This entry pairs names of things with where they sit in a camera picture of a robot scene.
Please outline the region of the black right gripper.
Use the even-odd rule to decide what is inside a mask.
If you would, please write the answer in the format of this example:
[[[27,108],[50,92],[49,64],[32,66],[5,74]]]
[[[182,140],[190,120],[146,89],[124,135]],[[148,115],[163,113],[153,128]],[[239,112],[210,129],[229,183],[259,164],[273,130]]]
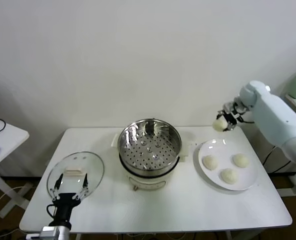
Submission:
[[[225,132],[232,131],[238,123],[233,114],[226,113],[224,110],[218,111],[217,118],[225,118],[225,120],[227,121],[227,127],[224,129]]]

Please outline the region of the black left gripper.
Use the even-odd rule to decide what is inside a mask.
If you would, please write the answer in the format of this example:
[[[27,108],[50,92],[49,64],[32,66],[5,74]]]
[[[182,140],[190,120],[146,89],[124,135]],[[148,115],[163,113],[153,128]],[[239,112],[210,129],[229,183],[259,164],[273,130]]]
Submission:
[[[56,208],[53,217],[54,226],[71,228],[70,217],[74,207],[78,206],[78,200],[82,201],[88,194],[88,178],[84,177],[82,188],[78,193],[58,193],[62,183],[63,174],[56,180],[54,187],[50,189],[50,196]]]

